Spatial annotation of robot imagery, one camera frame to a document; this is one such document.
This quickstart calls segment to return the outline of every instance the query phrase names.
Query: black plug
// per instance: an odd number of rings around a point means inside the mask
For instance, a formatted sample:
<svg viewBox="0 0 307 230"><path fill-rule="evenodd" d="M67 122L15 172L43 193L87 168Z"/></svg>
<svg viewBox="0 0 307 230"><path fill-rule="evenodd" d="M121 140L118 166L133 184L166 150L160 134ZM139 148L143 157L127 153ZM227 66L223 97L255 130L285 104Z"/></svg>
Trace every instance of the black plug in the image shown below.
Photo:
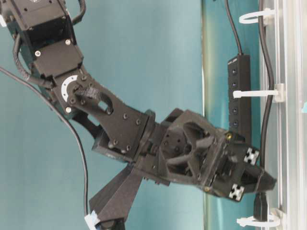
<svg viewBox="0 0 307 230"><path fill-rule="evenodd" d="M268 221L268 201L265 193L257 193L254 200L254 218L260 222Z"/></svg>

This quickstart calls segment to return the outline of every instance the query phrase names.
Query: black power strip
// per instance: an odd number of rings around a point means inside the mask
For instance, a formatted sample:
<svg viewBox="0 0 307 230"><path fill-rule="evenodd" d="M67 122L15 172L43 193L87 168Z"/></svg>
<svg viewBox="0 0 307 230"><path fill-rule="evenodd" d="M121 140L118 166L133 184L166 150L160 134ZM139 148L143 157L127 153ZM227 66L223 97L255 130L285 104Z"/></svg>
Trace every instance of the black power strip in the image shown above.
<svg viewBox="0 0 307 230"><path fill-rule="evenodd" d="M250 91L250 57L238 55L228 62L229 128L251 144L251 98L233 97L236 90Z"/></svg>

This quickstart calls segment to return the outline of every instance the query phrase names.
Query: wire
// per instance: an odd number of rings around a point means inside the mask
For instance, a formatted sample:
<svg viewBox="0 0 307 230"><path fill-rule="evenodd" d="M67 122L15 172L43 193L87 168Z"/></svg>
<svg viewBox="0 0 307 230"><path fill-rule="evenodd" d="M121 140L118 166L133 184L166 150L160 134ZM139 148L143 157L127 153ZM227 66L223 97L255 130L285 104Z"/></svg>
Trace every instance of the wire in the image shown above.
<svg viewBox="0 0 307 230"><path fill-rule="evenodd" d="M86 12L86 4L85 4L85 0L78 0L79 1L79 5L80 5L80 13L78 16L76 16L73 20L72 20L72 24L76 25L79 22L82 21L83 16L85 15Z"/></svg>
<svg viewBox="0 0 307 230"><path fill-rule="evenodd" d="M264 5L264 0L259 0L259 11L263 11L263 5ZM264 56L264 61L266 64L266 68L268 70L269 90L274 90L274 72L270 60L270 55L268 52L268 47L266 44L263 16L259 17L259 34L260 34L260 42ZM272 101L273 101L273 96L272 95L268 96L262 121L261 141L260 141L260 166L262 168L264 168L265 166L266 138L267 138L268 122L272 107Z"/></svg>
<svg viewBox="0 0 307 230"><path fill-rule="evenodd" d="M20 79L19 77L15 76L14 74L8 72L7 70L5 70L2 67L0 67L0 72L4 73L5 75L9 76L10 78L13 78L18 83L20 83L20 84L28 87L30 90L32 90L40 99L42 99L60 117L61 121L63 121L68 126L68 128L71 130L71 132L75 136L77 143L78 143L80 153L81 153L83 169L84 169L84 215L87 216L88 215L88 207L87 207L88 171L87 171L85 153L84 153L83 146L82 146L82 143L81 143L81 140L80 140L78 133L76 132L74 127L71 125L71 123L61 114L61 112L45 96L43 96L43 94L41 92L39 92L34 86L32 86L31 84L27 83L26 81Z"/></svg>
<svg viewBox="0 0 307 230"><path fill-rule="evenodd" d="M264 0L259 0L259 11L263 11ZM265 38L265 28L263 23L263 16L258 18L259 20L259 35L261 48L264 56L265 65L268 71L269 78L269 90L274 90L274 72L270 60L270 55ZM268 131L268 123L270 118L270 112L272 107L273 96L269 95L265 105L262 128L261 128L261 140L260 140L260 167L265 168L265 149L266 149L266 139ZM259 221L268 221L268 201L266 197L266 192L259 192L256 194L254 201L254 217Z"/></svg>
<svg viewBox="0 0 307 230"><path fill-rule="evenodd" d="M38 86L41 86L43 88L47 88L47 89L51 89L52 86L53 86L53 83L51 81L47 81L45 79L41 79L41 78L34 78L31 76L30 73L28 73L23 65L21 64L19 58L18 58L18 55L19 55L19 51L20 51L20 47L21 47L21 37L20 37L20 34L18 34L16 36L16 39L15 39L15 43L14 43L14 48L13 48L13 58L14 58L14 62L15 62L15 65L18 69L18 71L21 73L21 75L23 76L23 78L30 82L30 83L33 83L35 85L38 85Z"/></svg>
<svg viewBox="0 0 307 230"><path fill-rule="evenodd" d="M234 32L234 35L235 35L236 45L238 46L239 55L243 55L240 39L236 31L236 26L235 26L234 20L232 19L231 13L230 13L228 0L225 0L225 5L226 5L227 16L228 16L232 31Z"/></svg>

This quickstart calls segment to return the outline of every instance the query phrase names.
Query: robotic arm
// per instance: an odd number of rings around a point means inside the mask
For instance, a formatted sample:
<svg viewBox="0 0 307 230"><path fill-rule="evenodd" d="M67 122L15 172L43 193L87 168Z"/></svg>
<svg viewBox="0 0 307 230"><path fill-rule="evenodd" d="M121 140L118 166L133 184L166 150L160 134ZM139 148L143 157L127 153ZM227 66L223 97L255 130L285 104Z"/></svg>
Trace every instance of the robotic arm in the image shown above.
<svg viewBox="0 0 307 230"><path fill-rule="evenodd" d="M76 22L64 0L0 0L0 14L15 40L14 60L22 75L91 133L94 151L127 163L90 200L97 228L125 228L143 178L193 185L237 202L244 193L274 188L276 180L256 165L259 151L242 136L215 128L189 110L175 109L159 124L154 112L125 105L96 82L83 66ZM19 52L31 73L22 67Z"/></svg>

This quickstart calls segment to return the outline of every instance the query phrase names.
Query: blue-green backdrop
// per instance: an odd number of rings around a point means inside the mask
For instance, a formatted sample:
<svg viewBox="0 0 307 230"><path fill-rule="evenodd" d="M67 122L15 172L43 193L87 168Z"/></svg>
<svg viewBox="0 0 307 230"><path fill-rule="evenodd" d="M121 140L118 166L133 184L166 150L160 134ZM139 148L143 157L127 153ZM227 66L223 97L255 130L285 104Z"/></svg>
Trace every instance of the blue-green backdrop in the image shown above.
<svg viewBox="0 0 307 230"><path fill-rule="evenodd" d="M67 0L71 15L77 0ZM75 27L91 75L141 111L162 121L175 107L201 112L200 0L88 0ZM7 29L0 29L0 65L18 74ZM74 137L27 88L0 75L0 229L84 230L83 170ZM91 152L89 197L124 164ZM201 230L202 192L143 181L128 230Z"/></svg>
<svg viewBox="0 0 307 230"><path fill-rule="evenodd" d="M251 87L259 90L258 25L239 24L239 16L258 11L256 0L229 0L243 52L251 57ZM226 15L224 0L203 0L205 114L215 126L229 128L227 62L237 55L237 46ZM252 99L252 144L260 145L260 100ZM206 225L209 230L242 229L236 219L253 214L254 195L245 195L240 203L205 196Z"/></svg>

